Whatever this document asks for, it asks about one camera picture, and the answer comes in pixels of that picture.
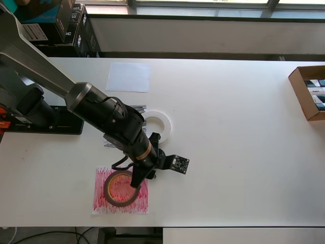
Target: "wall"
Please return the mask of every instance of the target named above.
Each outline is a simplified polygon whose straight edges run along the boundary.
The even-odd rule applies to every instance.
[[[325,54],[325,23],[91,20],[104,52]]]

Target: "red scribbled paper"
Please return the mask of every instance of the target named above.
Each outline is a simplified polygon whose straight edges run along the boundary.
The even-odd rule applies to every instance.
[[[137,199],[129,206],[115,207],[106,201],[104,196],[104,183],[107,177],[115,170],[106,167],[97,168],[95,180],[95,194],[93,197],[92,214],[115,214],[115,213],[132,213],[147,214],[148,213],[148,180],[145,179],[141,183],[141,188]]]

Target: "tape roll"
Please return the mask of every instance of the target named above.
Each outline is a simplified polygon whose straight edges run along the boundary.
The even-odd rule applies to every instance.
[[[130,186],[132,172],[128,170],[115,171],[110,174],[104,183],[104,196],[115,207],[126,207],[138,197],[140,187],[134,189]]]
[[[141,115],[143,116],[144,119],[158,118],[159,120],[161,120],[161,122],[164,124],[164,131],[160,135],[161,138],[159,140],[159,144],[163,143],[169,137],[172,130],[172,124],[168,119],[168,117],[158,111],[146,111]]]

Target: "white paper sheet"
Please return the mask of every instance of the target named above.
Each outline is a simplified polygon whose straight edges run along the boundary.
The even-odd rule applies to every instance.
[[[147,93],[150,70],[147,64],[112,63],[106,90]]]

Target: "white ring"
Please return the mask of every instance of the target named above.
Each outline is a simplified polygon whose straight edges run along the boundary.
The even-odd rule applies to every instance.
[[[158,111],[146,111],[144,113],[141,114],[143,116],[143,118],[146,120],[147,118],[158,118],[161,120],[161,122],[164,124],[164,131],[161,133],[161,138],[159,140],[159,144],[163,143],[170,135],[171,130],[172,130],[172,125],[170,120],[168,119],[168,117],[166,115],[164,115],[161,112]]]

